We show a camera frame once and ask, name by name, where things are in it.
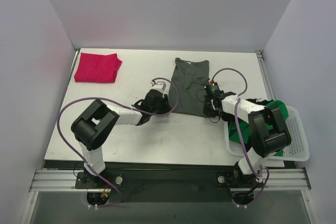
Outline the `grey t shirt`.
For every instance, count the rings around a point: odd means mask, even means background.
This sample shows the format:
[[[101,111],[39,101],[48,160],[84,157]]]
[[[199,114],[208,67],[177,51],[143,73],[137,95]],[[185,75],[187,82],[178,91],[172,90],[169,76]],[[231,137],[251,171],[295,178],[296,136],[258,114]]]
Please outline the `grey t shirt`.
[[[169,89],[168,100],[169,105],[175,108],[174,112],[203,117],[209,61],[192,62],[176,58],[171,82],[174,85]]]

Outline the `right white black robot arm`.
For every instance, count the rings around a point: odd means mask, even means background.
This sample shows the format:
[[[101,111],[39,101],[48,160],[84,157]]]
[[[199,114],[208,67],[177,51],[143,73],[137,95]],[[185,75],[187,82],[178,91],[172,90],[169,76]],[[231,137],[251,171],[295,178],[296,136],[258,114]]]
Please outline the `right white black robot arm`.
[[[234,116],[238,137],[244,152],[235,165],[233,182],[245,186],[251,175],[261,176],[263,162],[291,144],[291,135],[281,109],[274,105],[266,107],[241,99],[233,92],[224,92],[211,81],[205,86],[204,112],[211,117],[230,114]],[[247,151],[239,122],[249,126],[251,148]]]

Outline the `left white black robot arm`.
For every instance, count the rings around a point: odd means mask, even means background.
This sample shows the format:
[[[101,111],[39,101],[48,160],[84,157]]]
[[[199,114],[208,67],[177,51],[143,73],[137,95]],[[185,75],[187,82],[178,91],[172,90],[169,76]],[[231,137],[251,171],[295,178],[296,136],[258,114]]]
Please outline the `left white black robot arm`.
[[[110,106],[101,100],[94,100],[73,122],[71,131],[80,143],[87,181],[94,188],[106,183],[106,169],[102,145],[116,125],[140,126],[146,124],[152,114],[166,114],[171,110],[167,94],[151,89],[144,99],[133,105],[133,110]]]

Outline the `green t shirt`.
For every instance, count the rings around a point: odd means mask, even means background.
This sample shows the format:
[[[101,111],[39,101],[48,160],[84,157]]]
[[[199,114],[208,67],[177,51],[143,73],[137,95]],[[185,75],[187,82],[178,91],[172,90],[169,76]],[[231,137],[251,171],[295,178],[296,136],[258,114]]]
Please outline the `green t shirt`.
[[[282,152],[291,144],[291,136],[286,125],[288,116],[287,107],[280,100],[273,100],[263,110],[249,115],[249,150],[253,149],[261,157]]]

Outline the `folded red t shirt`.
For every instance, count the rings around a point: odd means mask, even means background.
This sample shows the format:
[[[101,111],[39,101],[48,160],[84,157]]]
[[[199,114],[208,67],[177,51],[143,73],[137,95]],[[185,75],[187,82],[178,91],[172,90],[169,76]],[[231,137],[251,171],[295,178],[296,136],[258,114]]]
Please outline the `folded red t shirt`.
[[[76,82],[115,83],[122,61],[117,54],[98,55],[81,53],[74,75]]]

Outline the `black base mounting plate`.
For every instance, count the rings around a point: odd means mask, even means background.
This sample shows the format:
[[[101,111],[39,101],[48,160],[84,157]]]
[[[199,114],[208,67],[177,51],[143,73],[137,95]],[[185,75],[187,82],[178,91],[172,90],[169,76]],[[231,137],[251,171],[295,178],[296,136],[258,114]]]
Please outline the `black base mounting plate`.
[[[100,177],[74,171],[75,189],[87,191],[90,204],[250,203],[263,181],[242,177],[232,166],[107,163]]]

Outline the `white perforated plastic basket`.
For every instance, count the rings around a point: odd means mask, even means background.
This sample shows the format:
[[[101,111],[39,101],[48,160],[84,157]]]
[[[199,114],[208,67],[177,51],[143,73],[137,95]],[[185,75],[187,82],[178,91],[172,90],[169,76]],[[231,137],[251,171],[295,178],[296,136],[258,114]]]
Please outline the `white perforated plastic basket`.
[[[286,119],[286,125],[291,136],[291,144],[283,149],[282,156],[272,156],[270,160],[305,162],[309,159],[310,152],[302,120],[295,108],[286,107],[289,114]],[[244,157],[241,144],[229,139],[227,122],[224,122],[224,132],[224,140],[228,152],[239,158]]]

